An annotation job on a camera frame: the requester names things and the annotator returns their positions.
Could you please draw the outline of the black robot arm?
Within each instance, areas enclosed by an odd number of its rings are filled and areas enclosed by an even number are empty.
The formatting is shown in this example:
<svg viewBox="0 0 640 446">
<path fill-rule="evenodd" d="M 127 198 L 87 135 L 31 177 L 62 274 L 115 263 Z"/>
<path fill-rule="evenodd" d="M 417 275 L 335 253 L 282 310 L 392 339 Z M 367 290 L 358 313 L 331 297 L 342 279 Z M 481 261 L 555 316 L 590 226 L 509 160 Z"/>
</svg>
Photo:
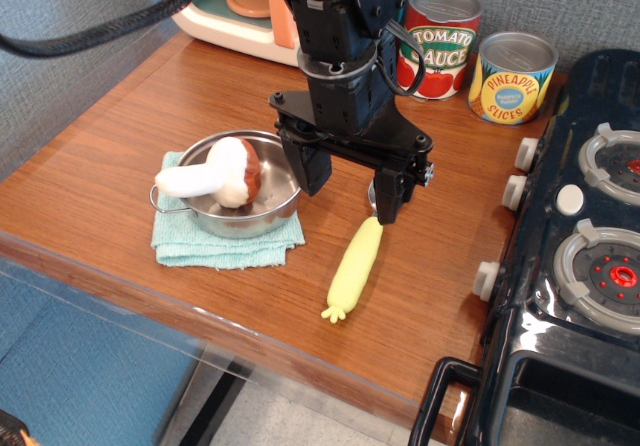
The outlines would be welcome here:
<svg viewBox="0 0 640 446">
<path fill-rule="evenodd" d="M 372 169 L 377 215 L 396 221 L 433 166 L 432 139 L 397 109 L 426 76 L 421 66 L 407 89 L 397 84 L 397 44 L 416 41 L 396 17 L 404 0 L 285 0 L 295 21 L 305 91 L 276 92 L 276 128 L 300 187 L 318 193 L 334 156 Z"/>
</svg>

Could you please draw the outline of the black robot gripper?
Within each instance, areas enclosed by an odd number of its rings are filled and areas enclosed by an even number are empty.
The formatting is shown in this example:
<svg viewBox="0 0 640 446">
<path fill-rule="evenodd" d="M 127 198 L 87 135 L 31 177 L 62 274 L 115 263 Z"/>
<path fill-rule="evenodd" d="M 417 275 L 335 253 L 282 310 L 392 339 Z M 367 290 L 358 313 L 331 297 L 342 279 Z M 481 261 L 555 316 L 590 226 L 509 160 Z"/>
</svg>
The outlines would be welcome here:
<svg viewBox="0 0 640 446">
<path fill-rule="evenodd" d="M 331 63 L 299 51 L 306 91 L 278 91 L 269 102 L 285 157 L 300 188 L 316 195 L 332 174 L 331 155 L 377 170 L 374 193 L 381 225 L 396 222 L 416 184 L 433 178 L 431 138 L 395 104 L 397 52 L 371 45 L 358 59 Z"/>
</svg>

